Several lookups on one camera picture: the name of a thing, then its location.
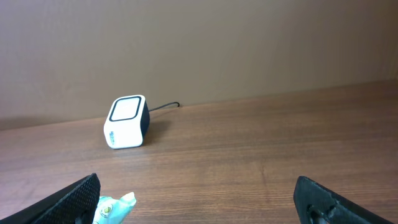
teal plastic packaging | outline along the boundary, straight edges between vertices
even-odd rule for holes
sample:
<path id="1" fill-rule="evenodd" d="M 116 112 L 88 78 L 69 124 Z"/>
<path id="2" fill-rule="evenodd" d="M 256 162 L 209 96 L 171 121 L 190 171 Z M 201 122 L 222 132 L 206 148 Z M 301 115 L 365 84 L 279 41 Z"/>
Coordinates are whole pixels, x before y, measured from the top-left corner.
<path id="1" fill-rule="evenodd" d="M 95 210 L 93 224 L 119 224 L 134 208 L 137 200 L 134 192 L 128 193 L 119 200 L 111 197 L 100 197 Z"/>

printed logo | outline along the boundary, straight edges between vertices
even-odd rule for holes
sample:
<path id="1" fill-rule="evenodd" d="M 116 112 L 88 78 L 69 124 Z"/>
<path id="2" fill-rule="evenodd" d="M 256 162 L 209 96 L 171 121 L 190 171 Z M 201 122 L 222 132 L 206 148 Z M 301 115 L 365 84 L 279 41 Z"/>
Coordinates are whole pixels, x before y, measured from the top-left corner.
<path id="1" fill-rule="evenodd" d="M 113 133 L 113 131 L 110 132 L 109 136 L 111 138 L 112 145 L 114 145 L 114 133 Z"/>
<path id="2" fill-rule="evenodd" d="M 101 215 L 104 218 L 107 218 L 109 214 L 112 212 L 113 205 L 107 205 L 101 209 Z"/>

beige wall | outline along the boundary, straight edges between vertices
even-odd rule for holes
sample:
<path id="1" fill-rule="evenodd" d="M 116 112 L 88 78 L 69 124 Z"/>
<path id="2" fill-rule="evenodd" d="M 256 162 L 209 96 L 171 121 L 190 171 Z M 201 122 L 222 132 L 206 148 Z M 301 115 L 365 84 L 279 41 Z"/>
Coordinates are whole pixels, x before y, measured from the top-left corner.
<path id="1" fill-rule="evenodd" d="M 394 78 L 396 0 L 0 1 L 0 129 Z"/>

brown wooden surface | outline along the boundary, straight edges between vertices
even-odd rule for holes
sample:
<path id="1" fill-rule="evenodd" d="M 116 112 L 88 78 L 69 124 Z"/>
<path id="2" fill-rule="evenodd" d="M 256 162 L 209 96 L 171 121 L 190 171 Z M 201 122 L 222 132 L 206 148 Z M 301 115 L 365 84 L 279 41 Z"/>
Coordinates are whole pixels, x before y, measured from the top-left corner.
<path id="1" fill-rule="evenodd" d="M 96 172 L 126 223 L 299 223 L 300 175 L 398 222 L 396 81 L 155 111 L 134 149 L 103 123 L 0 132 L 0 218 Z"/>

small white box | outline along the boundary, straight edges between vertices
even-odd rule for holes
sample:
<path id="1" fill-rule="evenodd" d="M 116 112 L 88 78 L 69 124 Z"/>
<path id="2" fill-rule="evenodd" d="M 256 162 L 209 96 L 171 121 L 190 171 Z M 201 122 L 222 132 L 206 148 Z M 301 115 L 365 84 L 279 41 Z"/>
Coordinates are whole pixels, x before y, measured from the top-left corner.
<path id="1" fill-rule="evenodd" d="M 105 140 L 113 149 L 138 147 L 149 127 L 149 110 L 142 95 L 116 99 L 104 125 Z"/>

